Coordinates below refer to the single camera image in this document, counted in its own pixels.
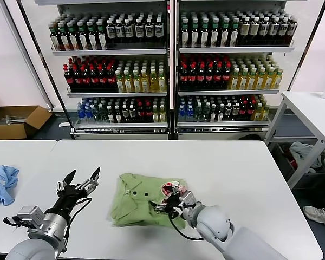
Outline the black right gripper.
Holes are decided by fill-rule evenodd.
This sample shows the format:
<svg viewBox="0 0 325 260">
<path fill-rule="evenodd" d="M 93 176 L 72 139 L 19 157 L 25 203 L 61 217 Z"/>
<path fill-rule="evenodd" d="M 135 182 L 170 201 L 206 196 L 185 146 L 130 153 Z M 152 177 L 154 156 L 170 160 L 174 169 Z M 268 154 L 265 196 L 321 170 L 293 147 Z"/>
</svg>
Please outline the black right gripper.
<svg viewBox="0 0 325 260">
<path fill-rule="evenodd" d="M 149 201 L 150 206 L 158 214 L 168 214 L 170 212 L 181 215 L 183 212 L 183 202 L 180 199 L 180 189 L 177 186 L 163 186 L 162 191 L 165 199 L 157 204 Z"/>
</svg>

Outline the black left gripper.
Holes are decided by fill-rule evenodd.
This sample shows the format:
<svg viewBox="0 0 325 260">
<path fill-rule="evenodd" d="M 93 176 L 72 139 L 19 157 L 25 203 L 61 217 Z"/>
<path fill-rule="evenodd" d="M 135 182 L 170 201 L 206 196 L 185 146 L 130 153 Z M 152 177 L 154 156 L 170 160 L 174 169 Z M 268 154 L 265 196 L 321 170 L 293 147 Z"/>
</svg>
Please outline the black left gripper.
<svg viewBox="0 0 325 260">
<path fill-rule="evenodd" d="M 45 211 L 45 214 L 53 213 L 61 217 L 69 217 L 78 200 L 83 198 L 83 191 L 86 194 L 91 194 L 99 185 L 100 167 L 93 172 L 89 179 L 77 185 L 77 188 L 76 185 L 70 185 L 75 173 L 76 170 L 71 171 L 62 181 L 57 183 L 58 199 L 51 208 Z"/>
</svg>

